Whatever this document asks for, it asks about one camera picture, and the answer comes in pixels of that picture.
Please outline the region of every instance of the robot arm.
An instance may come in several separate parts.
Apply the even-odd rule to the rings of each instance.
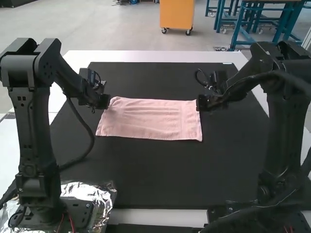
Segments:
[[[205,75],[205,82],[199,81],[197,74],[195,77],[207,88],[207,94],[199,95],[197,99],[199,111],[226,108],[228,103],[244,99],[258,84],[267,93],[269,134],[265,164],[259,175],[259,204],[245,208],[240,203],[240,208],[230,207],[233,212],[216,214],[216,220],[201,233],[228,230],[233,221],[243,221],[276,207],[309,208],[307,196],[310,194],[306,192],[305,181],[311,171],[311,149],[302,166],[300,154],[306,111],[311,100],[311,55],[289,42],[280,42],[277,46],[259,42],[251,46],[251,52],[249,62],[230,79],[221,71],[209,77]],[[208,215],[216,212],[214,208]]]
[[[97,80],[96,72],[87,68],[80,70],[84,77],[76,74],[60,55],[60,48],[58,39],[45,39],[37,45],[33,39],[19,38],[0,54],[0,81],[7,87],[15,109],[20,149],[18,174],[0,203],[2,207],[18,194],[23,210],[16,212],[19,217],[10,223],[12,227],[41,227],[58,220],[70,206],[66,203],[69,200],[60,199],[59,171],[76,160],[59,167],[52,151],[48,114],[52,83],[62,88],[70,106],[70,98],[93,109],[106,109],[109,105],[105,82]],[[29,208],[28,218],[34,222],[23,222],[25,208]]]

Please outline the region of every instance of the concrete floor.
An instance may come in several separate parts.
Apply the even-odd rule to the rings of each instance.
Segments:
[[[17,8],[0,8],[0,51],[17,37],[37,42],[46,37],[61,40],[64,55],[68,50],[198,50],[229,46],[232,30],[215,33],[214,18],[205,17],[206,0],[197,0],[194,31],[159,28],[159,4],[111,6],[112,0],[38,0]],[[294,32],[304,37],[311,26],[310,11],[303,10]],[[258,41],[271,40],[274,30],[254,35]],[[7,91],[0,88],[0,114],[12,107]]]

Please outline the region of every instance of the table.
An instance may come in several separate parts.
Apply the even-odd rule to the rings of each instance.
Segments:
[[[240,52],[194,52],[194,51],[69,51],[65,60],[76,71],[87,67],[90,62],[186,62],[186,63],[233,63],[241,69],[247,59]],[[268,104],[263,90],[257,86],[253,94],[268,113]],[[56,117],[66,98],[61,89],[54,84],[51,88],[49,102],[50,122]],[[0,123],[0,194],[6,190],[17,173],[19,160],[19,146],[17,129],[14,119],[4,119]],[[306,157],[311,145],[311,135],[304,129],[302,146],[302,160]],[[110,223],[131,223],[164,226],[202,227],[207,223],[206,210],[141,210],[125,209],[114,210]]]

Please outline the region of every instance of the folded towel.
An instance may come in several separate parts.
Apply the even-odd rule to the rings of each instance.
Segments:
[[[97,136],[202,141],[196,101],[114,97],[102,115]]]

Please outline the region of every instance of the orange cart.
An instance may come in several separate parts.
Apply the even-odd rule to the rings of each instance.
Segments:
[[[169,28],[185,29],[190,35],[193,29],[195,0],[160,0],[160,27],[165,34]]]

